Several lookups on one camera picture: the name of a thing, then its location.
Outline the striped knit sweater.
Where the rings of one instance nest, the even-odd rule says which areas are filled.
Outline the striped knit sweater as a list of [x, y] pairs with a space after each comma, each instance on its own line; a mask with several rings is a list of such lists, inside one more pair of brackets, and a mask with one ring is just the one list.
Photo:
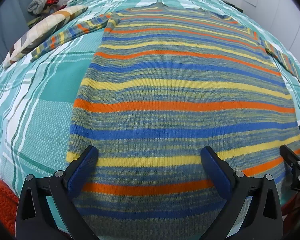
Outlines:
[[294, 102], [278, 70], [294, 61], [228, 15], [154, 3], [74, 25], [37, 59], [90, 32], [103, 35], [74, 101], [66, 160], [88, 146], [94, 172], [74, 204], [104, 239], [189, 239], [223, 206], [200, 152], [274, 177], [289, 195], [281, 145], [300, 153]]

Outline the pile of clothes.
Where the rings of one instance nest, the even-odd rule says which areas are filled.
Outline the pile of clothes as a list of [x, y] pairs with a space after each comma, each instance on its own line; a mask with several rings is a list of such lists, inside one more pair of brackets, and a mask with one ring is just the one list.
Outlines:
[[64, 9], [66, 6], [66, 2], [60, 3], [59, 0], [33, 0], [27, 7], [27, 12], [33, 17], [27, 23], [28, 27], [32, 28], [47, 16]]

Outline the orange red garment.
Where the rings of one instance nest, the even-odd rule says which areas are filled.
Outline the orange red garment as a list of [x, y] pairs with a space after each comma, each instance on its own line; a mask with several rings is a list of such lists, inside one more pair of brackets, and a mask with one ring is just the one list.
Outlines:
[[0, 223], [11, 236], [15, 236], [15, 219], [19, 198], [0, 180]]

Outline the beige patchwork pillow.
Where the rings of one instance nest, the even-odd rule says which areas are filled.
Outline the beige patchwork pillow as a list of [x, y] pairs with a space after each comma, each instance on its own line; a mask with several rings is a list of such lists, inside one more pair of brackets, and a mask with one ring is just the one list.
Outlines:
[[66, 7], [35, 24], [14, 43], [4, 59], [2, 67], [4, 69], [9, 68], [87, 9], [88, 7], [84, 5]]

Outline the grey blue curtain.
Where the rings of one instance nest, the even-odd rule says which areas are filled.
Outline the grey blue curtain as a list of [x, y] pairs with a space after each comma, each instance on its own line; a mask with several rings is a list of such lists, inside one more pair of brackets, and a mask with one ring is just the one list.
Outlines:
[[3, 0], [0, 3], [0, 64], [19, 37], [29, 29], [33, 16], [27, 7], [33, 0]]

